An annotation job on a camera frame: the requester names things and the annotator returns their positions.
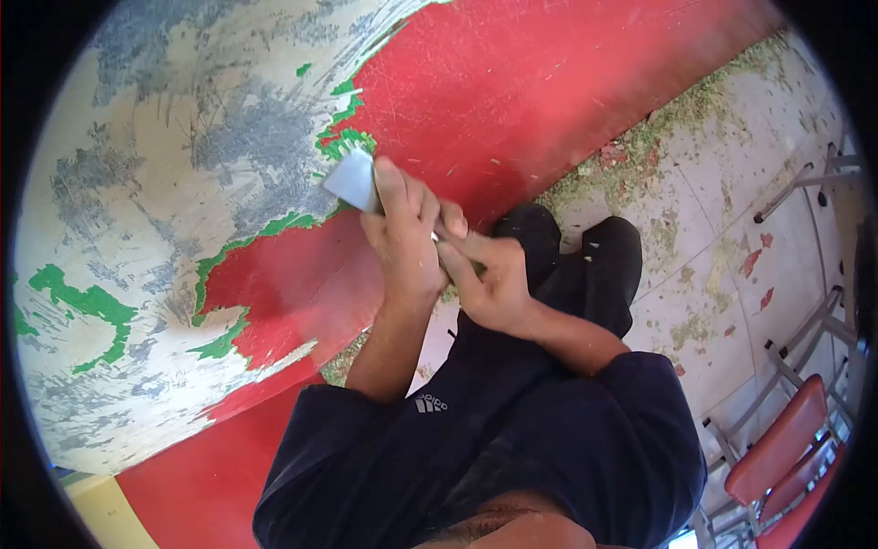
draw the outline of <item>dirt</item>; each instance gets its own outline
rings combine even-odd
[[[613,139],[558,180],[536,201],[548,207],[556,219],[560,219],[561,211],[567,204],[596,191],[607,201],[610,213],[618,215],[648,191],[659,191],[659,183],[664,177],[658,170],[662,156],[661,142],[675,131],[703,133],[704,123],[716,118],[717,127],[726,128],[728,122],[739,138],[751,139],[745,121],[730,112],[723,94],[723,82],[731,74],[753,72],[766,80],[772,79],[789,87],[782,66],[776,62],[786,49],[788,46],[780,33],[747,48],[713,74],[704,77]]]
[[[369,338],[370,332],[371,328],[357,336],[350,345],[320,368],[320,375],[323,376],[323,379],[325,379],[329,385],[344,387],[344,383],[348,379],[350,366],[354,364],[354,359],[360,354],[360,350]]]

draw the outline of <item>paint chip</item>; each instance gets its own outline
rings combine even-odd
[[[762,298],[762,300],[759,302],[759,312],[760,312],[760,313],[761,313],[762,311],[764,311],[766,307],[768,307],[768,304],[771,303],[771,298],[772,298],[773,296],[774,296],[774,288],[772,287],[772,288],[769,288],[769,289],[768,289],[768,291],[766,292],[765,296],[764,296],[764,297]]]
[[[753,274],[753,267],[756,265],[756,260],[759,259],[761,254],[762,249],[757,249],[744,260],[744,264],[741,265],[741,272],[744,273],[744,278],[749,278]]]

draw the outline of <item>green paint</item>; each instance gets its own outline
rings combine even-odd
[[[335,88],[329,92],[329,95],[340,96],[353,93],[354,90],[354,77],[352,76],[351,78],[335,86]],[[332,122],[329,123],[329,126],[327,126],[325,130],[317,134],[317,141],[314,143],[314,146],[321,153],[323,153],[323,155],[327,159],[340,161],[344,157],[344,155],[348,153],[353,147],[364,148],[370,153],[375,152],[375,147],[378,144],[375,142],[375,139],[371,136],[371,134],[367,134],[366,132],[360,132],[352,127],[346,127],[337,134],[334,133],[331,129],[339,122],[354,116],[356,114],[356,108],[363,105],[364,103],[361,98],[359,98],[356,94],[351,95],[348,107],[343,111],[333,114]]]
[[[47,289],[49,299],[55,305],[64,301],[81,314],[96,316],[102,321],[109,322],[116,329],[110,349],[94,360],[74,366],[73,373],[87,372],[102,360],[112,364],[125,355],[125,343],[131,335],[131,320],[137,315],[136,307],[122,305],[100,286],[94,285],[81,292],[73,286],[66,285],[64,271],[53,264],[39,269],[28,280],[28,284],[37,292]]]
[[[356,114],[356,108],[358,106],[363,106],[365,103],[363,100],[357,96],[350,96],[350,103],[348,104],[348,108],[344,111],[336,112],[332,115],[332,126],[338,124],[344,119],[349,119],[350,117]]]
[[[351,78],[348,78],[348,79],[345,80],[344,82],[342,82],[342,83],[338,84],[337,86],[335,86],[335,87],[333,88],[333,90],[329,92],[329,95],[331,95],[331,96],[340,96],[340,95],[344,95],[344,94],[346,94],[346,93],[350,93],[351,91],[353,91],[353,90],[355,90],[355,89],[356,89],[356,88],[354,88],[354,77],[352,76]]]
[[[235,346],[234,344],[232,344],[232,340],[239,336],[249,324],[249,322],[247,321],[247,313],[249,312],[250,307],[245,307],[244,311],[241,313],[241,316],[238,317],[238,321],[225,334],[214,339],[207,345],[202,345],[201,347],[196,347],[195,349],[188,349],[186,352],[201,353],[198,357],[198,360],[201,360],[203,358],[223,358],[225,355],[232,352],[232,350],[235,350]]]
[[[40,333],[36,328],[31,326],[25,320],[24,314],[22,314],[21,309],[18,307],[14,307],[12,309],[12,314],[15,317],[15,333],[18,336],[38,336]]]
[[[312,63],[305,63],[304,65],[296,69],[296,76],[298,76],[299,78],[304,76],[305,73],[308,72],[308,70],[311,68],[311,65]]]
[[[11,284],[15,285],[18,282],[18,274],[14,271],[11,274],[11,278]],[[12,318],[15,322],[15,334],[17,336],[38,336],[40,334],[36,328],[27,323],[25,314],[21,312],[17,305],[12,306]]]
[[[205,321],[205,315],[210,312],[198,312],[201,311],[201,307],[205,305],[205,284],[207,283],[207,278],[213,270],[213,267],[216,267],[217,265],[222,263],[223,260],[226,259],[228,252],[232,251],[233,249],[248,246],[259,236],[275,236],[279,235],[282,231],[288,228],[311,228],[314,225],[320,225],[320,223],[315,220],[311,214],[289,212],[283,219],[271,221],[268,225],[265,226],[263,230],[256,233],[255,236],[251,236],[243,240],[229,242],[222,247],[222,249],[216,256],[206,257],[205,259],[199,260],[198,267],[195,269],[195,272],[198,274],[198,282],[195,284],[196,314],[192,316],[192,326],[201,326],[201,323]]]
[[[378,145],[372,138],[371,134],[358,132],[352,127],[344,128],[337,136],[328,135],[327,137],[335,137],[335,139],[329,141],[326,145],[321,144],[320,140],[317,140],[314,145],[324,156],[330,160],[336,161],[340,161],[344,155],[356,145],[359,145],[370,153],[374,153],[375,147]]]

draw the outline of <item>black pants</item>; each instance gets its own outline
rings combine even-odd
[[[516,207],[493,228],[524,248],[530,294],[549,307],[594,322],[622,338],[631,328],[629,307],[640,284],[640,234],[621,217],[608,217],[582,233],[582,250],[561,255],[561,231],[545,207]],[[463,310],[457,340],[483,330]]]

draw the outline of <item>person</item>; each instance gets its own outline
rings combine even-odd
[[[637,230],[610,217],[583,233],[581,252],[559,255],[542,206],[515,208],[488,237],[389,159],[375,178],[385,216],[362,222],[384,304],[346,386],[299,395],[255,510],[261,546],[667,541],[707,467],[670,361],[621,340],[642,268]],[[456,339],[406,397],[448,277]]]

